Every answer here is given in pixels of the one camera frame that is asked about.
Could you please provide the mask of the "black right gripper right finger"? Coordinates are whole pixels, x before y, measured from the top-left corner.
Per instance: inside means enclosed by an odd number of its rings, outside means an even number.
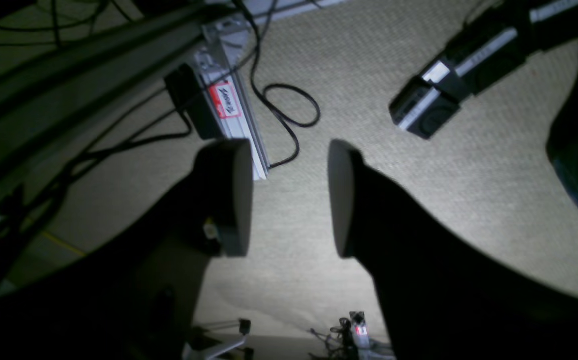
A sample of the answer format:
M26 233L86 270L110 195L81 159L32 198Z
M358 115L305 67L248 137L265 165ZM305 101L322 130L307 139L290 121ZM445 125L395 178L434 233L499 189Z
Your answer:
M346 141L328 146L340 258L369 273L399 360L578 360L578 298L463 241Z

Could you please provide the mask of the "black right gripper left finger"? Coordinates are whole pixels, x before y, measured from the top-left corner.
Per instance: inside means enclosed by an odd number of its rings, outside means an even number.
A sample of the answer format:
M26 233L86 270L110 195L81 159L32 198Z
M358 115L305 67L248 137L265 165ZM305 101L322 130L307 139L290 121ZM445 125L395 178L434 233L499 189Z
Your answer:
M223 140L133 225L0 300L1 360L179 360L212 257L245 256L251 150Z

